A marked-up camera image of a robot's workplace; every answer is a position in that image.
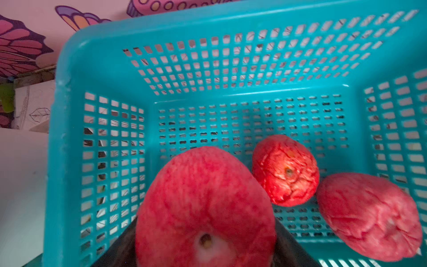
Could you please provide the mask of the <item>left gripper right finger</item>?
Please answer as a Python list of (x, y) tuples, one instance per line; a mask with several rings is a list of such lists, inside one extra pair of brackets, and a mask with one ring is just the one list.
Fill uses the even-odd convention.
[(272, 267), (321, 267), (307, 251), (285, 229), (279, 219), (275, 219), (276, 243)]

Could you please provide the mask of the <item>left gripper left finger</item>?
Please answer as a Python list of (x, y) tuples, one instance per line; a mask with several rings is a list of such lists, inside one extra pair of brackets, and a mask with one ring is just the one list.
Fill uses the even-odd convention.
[(91, 267), (137, 267), (135, 219), (111, 247)]

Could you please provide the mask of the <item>netted apple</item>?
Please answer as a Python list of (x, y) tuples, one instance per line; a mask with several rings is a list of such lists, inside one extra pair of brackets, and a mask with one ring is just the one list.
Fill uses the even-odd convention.
[(215, 147), (174, 157), (137, 212), (139, 267), (268, 267), (275, 242), (267, 193), (242, 162)]
[(333, 233), (357, 253), (394, 262), (416, 256), (423, 233), (413, 198), (385, 178), (359, 173), (326, 177), (316, 198)]

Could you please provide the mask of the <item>left teal plastic basket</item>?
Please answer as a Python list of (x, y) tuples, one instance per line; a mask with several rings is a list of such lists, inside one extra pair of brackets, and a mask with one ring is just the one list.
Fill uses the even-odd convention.
[(88, 267), (174, 156), (246, 166), (288, 135), (321, 176), (411, 195), (427, 224), (427, 3), (239, 1), (76, 32), (56, 69), (42, 264)]

